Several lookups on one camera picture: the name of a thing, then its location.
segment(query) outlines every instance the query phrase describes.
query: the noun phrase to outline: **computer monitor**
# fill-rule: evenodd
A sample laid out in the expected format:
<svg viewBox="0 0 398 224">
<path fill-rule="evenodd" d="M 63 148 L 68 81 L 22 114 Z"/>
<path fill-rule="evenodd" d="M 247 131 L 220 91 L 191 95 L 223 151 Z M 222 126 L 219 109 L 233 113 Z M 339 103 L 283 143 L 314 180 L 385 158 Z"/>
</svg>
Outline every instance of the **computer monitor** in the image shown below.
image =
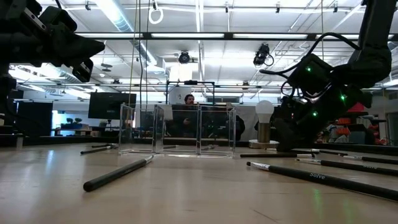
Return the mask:
<svg viewBox="0 0 398 224">
<path fill-rule="evenodd" d="M 120 105 L 136 104 L 136 94 L 128 93 L 91 93 L 88 118 L 120 119 Z"/>
</svg>

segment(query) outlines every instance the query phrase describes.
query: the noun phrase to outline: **light bulb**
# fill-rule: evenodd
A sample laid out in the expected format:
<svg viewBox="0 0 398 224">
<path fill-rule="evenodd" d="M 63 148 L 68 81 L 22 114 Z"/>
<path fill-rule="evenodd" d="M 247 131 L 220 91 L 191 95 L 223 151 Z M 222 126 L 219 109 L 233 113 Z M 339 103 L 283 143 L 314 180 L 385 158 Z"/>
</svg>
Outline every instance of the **light bulb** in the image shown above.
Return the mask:
<svg viewBox="0 0 398 224">
<path fill-rule="evenodd" d="M 262 100 L 256 105 L 256 113 L 260 123 L 269 123 L 274 112 L 274 105 L 267 100 Z"/>
</svg>

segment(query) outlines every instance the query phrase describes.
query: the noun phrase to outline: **orange object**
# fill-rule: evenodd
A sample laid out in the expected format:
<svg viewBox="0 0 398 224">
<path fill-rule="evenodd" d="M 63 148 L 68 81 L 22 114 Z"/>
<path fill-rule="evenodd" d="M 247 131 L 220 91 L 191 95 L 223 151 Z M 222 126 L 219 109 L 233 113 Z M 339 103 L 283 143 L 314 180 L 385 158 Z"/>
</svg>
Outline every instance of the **orange object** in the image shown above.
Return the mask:
<svg viewBox="0 0 398 224">
<path fill-rule="evenodd" d="M 337 124 L 350 124 L 351 118 L 339 118 Z"/>
<path fill-rule="evenodd" d="M 376 139 L 375 142 L 376 142 L 376 144 L 381 144 L 381 145 L 386 145 L 387 144 L 387 141 L 385 139 L 382 139 L 382 140 Z"/>
<path fill-rule="evenodd" d="M 350 131 L 348 128 L 337 128 L 336 129 L 336 133 L 337 134 L 345 134 L 345 135 L 349 135 Z"/>
<path fill-rule="evenodd" d="M 347 112 L 362 112 L 365 110 L 365 107 L 361 103 L 356 103 L 351 109 Z"/>
<path fill-rule="evenodd" d="M 369 129 L 377 129 L 377 128 L 379 128 L 379 125 L 378 124 L 375 124 L 375 125 L 369 125 L 369 127 L 368 127 Z"/>
</svg>

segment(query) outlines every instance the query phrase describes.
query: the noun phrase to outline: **wooden table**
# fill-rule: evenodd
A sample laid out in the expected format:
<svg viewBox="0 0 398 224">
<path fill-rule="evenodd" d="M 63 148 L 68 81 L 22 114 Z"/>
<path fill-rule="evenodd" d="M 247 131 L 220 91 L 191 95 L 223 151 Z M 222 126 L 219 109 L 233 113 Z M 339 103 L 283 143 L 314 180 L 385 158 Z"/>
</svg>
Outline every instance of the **wooden table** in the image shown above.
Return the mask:
<svg viewBox="0 0 398 224">
<path fill-rule="evenodd" d="M 1 223 L 375 224 L 398 219 L 397 202 L 246 166 L 247 161 L 259 161 L 398 190 L 397 177 L 293 159 L 156 156 L 148 166 L 86 193 L 85 181 L 148 155 L 106 151 L 80 156 L 91 145 L 0 152 Z M 363 163 L 329 154 L 319 158 Z"/>
</svg>

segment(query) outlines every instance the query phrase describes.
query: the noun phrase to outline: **desk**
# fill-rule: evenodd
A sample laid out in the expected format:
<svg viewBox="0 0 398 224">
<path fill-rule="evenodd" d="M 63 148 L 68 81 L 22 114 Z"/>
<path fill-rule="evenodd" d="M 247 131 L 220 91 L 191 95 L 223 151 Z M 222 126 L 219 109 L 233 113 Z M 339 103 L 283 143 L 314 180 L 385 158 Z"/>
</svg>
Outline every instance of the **desk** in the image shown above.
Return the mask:
<svg viewBox="0 0 398 224">
<path fill-rule="evenodd" d="M 247 161 L 270 163 L 398 190 L 394 177 L 289 158 L 155 156 L 147 166 L 86 193 L 85 181 L 148 156 L 118 156 L 116 151 L 80 156 L 91 145 L 0 152 L 1 223 L 375 224 L 396 223 L 398 218 L 397 202 L 246 166 Z M 328 154 L 320 159 L 375 164 Z"/>
<path fill-rule="evenodd" d="M 92 130 L 84 130 L 84 129 L 51 129 L 51 131 L 55 131 L 55 135 L 61 135 L 61 131 L 74 131 L 76 136 L 90 136 Z"/>
</svg>

